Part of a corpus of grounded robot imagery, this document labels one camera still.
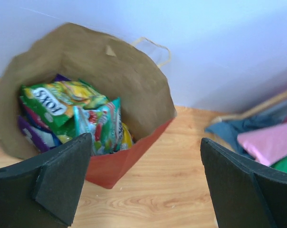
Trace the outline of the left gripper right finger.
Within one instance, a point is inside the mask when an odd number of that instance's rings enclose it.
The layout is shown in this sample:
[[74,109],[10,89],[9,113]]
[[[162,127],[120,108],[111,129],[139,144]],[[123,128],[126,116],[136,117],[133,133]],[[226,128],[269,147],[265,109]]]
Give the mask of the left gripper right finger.
[[220,228],[287,228],[287,173],[201,140],[201,160]]

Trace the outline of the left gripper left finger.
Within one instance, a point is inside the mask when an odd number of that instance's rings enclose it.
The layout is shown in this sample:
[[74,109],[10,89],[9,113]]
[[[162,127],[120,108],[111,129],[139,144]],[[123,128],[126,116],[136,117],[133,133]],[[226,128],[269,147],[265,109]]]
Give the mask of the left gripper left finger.
[[89,133],[0,168],[0,228],[72,225],[92,155]]

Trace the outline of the pink shirt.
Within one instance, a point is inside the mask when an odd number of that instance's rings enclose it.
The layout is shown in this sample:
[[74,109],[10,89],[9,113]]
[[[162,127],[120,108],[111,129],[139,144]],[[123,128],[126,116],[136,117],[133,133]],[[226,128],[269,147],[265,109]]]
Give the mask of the pink shirt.
[[287,157],[287,123],[241,133],[237,140],[255,161],[265,166]]

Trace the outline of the green Fox's candy packet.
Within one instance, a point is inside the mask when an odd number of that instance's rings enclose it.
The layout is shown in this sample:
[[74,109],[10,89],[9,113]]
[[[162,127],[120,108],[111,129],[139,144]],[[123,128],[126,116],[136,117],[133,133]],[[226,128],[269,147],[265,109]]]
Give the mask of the green Fox's candy packet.
[[23,85],[20,98],[53,130],[74,116],[74,106],[95,109],[109,102],[105,95],[81,79]]

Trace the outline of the teal candy packet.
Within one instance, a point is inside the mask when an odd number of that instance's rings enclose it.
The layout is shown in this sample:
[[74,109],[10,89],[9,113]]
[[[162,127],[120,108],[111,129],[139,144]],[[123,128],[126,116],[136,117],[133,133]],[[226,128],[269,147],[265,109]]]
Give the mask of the teal candy packet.
[[111,154],[120,149],[124,133],[120,98],[91,110],[75,106],[73,111],[76,135],[91,134],[93,155]]

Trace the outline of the red brown paper bag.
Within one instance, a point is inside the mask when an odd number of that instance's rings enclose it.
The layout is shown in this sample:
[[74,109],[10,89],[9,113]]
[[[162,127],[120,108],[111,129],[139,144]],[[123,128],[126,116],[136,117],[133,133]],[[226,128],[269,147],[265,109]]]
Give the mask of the red brown paper bag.
[[0,146],[28,159],[37,150],[17,127],[22,85],[48,83],[56,74],[83,79],[110,99],[121,99],[132,148],[92,157],[87,181],[111,189],[161,136],[176,116],[168,80],[142,51],[106,33],[66,23],[15,56],[0,78]]

